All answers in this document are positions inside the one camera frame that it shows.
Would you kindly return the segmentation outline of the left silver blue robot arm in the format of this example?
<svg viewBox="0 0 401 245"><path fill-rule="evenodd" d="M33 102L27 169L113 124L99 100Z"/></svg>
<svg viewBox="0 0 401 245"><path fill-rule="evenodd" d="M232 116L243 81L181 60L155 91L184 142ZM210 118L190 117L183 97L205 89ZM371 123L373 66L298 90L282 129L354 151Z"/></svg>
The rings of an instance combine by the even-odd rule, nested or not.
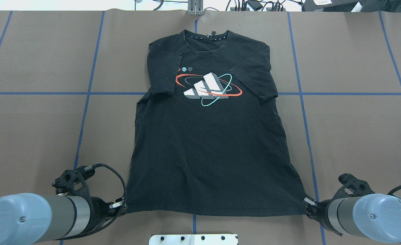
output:
<svg viewBox="0 0 401 245"><path fill-rule="evenodd" d="M123 201L32 193L0 197L0 245L32 245L91 235L123 214Z"/></svg>

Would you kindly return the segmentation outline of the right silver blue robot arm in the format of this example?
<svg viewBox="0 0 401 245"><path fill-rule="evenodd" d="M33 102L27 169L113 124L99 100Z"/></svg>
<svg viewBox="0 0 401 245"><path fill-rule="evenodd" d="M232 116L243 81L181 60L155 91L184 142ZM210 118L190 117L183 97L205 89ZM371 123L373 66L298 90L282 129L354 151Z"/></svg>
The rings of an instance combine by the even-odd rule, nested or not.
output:
<svg viewBox="0 0 401 245"><path fill-rule="evenodd" d="M368 194L316 202L306 196L302 204L310 219L339 236L401 244L401 197Z"/></svg>

